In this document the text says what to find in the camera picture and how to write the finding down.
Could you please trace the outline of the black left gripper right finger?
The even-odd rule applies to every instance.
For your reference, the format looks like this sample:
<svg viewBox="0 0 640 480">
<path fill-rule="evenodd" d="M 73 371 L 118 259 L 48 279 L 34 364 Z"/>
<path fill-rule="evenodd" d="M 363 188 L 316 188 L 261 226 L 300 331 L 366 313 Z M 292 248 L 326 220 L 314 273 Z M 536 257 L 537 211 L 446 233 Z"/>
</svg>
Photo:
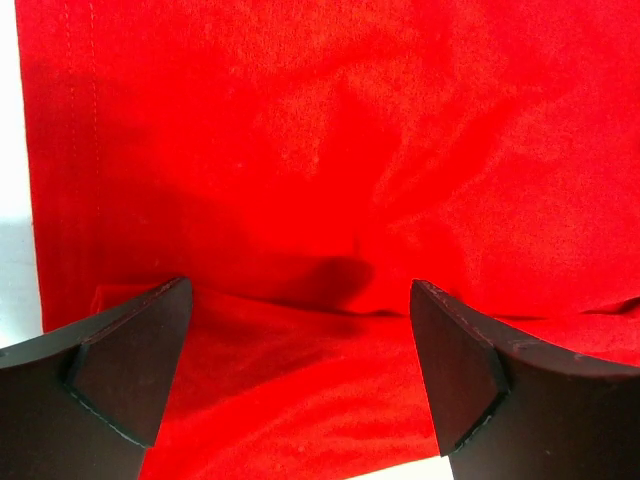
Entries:
<svg viewBox="0 0 640 480">
<path fill-rule="evenodd" d="M 410 320 L 457 479 L 635 479 L 639 370 L 486 316 L 421 280 Z"/>
</svg>

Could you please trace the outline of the red t-shirt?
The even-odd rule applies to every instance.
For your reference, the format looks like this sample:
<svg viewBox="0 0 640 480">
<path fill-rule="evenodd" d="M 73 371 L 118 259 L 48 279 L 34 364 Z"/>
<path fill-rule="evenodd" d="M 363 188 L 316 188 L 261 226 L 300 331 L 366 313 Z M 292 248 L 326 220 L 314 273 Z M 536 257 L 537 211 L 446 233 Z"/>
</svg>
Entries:
<svg viewBox="0 0 640 480">
<path fill-rule="evenodd" d="M 411 283 L 639 360 L 635 1 L 20 1 L 43 324 L 176 276 L 145 479 L 436 454 Z"/>
</svg>

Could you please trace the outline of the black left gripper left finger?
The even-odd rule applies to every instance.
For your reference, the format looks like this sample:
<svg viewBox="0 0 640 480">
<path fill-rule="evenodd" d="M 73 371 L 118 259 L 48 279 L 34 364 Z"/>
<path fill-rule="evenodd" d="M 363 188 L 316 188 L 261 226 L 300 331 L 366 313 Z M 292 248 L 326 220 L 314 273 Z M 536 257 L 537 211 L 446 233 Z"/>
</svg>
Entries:
<svg viewBox="0 0 640 480">
<path fill-rule="evenodd" d="M 137 479 L 191 318 L 186 278 L 1 350 L 4 479 Z"/>
</svg>

